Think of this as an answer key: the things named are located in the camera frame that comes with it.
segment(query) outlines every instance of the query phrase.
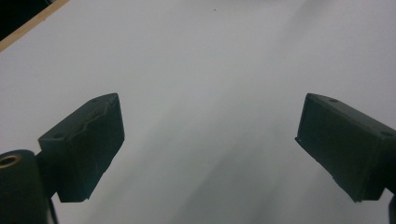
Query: small hole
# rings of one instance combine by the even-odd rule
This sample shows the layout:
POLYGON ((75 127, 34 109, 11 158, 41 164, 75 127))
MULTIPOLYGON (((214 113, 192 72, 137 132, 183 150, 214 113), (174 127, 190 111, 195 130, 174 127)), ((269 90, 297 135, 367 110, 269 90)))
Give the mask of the small hole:
POLYGON ((18 161, 18 158, 19 157, 17 156, 7 156, 4 157, 3 159, 0 159, 0 169, 13 165, 18 161))
POLYGON ((64 135, 62 133, 56 133, 52 137, 54 138, 62 138, 64 135))
POLYGON ((381 132, 382 135, 385 135, 386 137, 393 137, 393 133, 388 133, 388 132, 381 132))

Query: dark mount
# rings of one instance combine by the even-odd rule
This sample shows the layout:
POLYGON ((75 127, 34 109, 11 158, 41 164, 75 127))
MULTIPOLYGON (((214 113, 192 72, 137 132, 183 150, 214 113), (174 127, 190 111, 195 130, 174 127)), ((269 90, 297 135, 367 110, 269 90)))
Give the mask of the dark mount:
POLYGON ((42 135, 41 152, 0 155, 0 223, 58 223, 50 198, 89 199, 124 140, 116 93, 94 98, 42 135))
MULTIPOLYGON (((354 202, 396 193, 396 131, 330 97, 308 93, 296 137, 354 202)), ((396 223, 396 201, 389 222, 396 223)))

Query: wooden edge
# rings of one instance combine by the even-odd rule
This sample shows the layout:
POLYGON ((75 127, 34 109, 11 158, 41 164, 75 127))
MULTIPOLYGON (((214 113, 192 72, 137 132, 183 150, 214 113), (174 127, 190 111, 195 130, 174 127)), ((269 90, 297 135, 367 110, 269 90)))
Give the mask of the wooden edge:
POLYGON ((69 0, 56 0, 48 7, 44 8, 41 12, 35 15, 32 19, 27 21, 24 25, 18 28, 16 31, 12 32, 6 38, 0 41, 0 52, 6 49, 8 46, 13 44, 15 41, 20 39, 23 35, 32 30, 40 22, 44 21, 48 16, 50 16, 54 11, 58 10, 61 6, 66 4, 69 0))

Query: round hole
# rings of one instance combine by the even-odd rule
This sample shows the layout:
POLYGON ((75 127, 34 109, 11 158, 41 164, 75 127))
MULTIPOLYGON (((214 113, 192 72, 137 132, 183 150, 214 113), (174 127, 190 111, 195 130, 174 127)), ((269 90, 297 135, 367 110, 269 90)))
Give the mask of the round hole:
POLYGON ((56 133, 52 137, 54 138, 62 138, 64 135, 62 133, 56 133))
POLYGON ((388 132, 381 132, 382 135, 385 135, 386 137, 393 137, 393 133, 388 133, 388 132))
POLYGON ((0 169, 6 168, 8 166, 11 166, 11 165, 17 163, 19 158, 20 158, 19 156, 12 155, 12 156, 6 156, 6 157, 0 159, 0 169))

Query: black cylinder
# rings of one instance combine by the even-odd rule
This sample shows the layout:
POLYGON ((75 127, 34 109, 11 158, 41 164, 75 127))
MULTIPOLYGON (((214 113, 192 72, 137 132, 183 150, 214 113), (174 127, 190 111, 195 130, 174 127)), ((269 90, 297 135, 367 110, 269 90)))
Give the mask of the black cylinder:
POLYGON ((0 223, 47 224, 48 217, 35 154, 15 150, 0 155, 0 223))

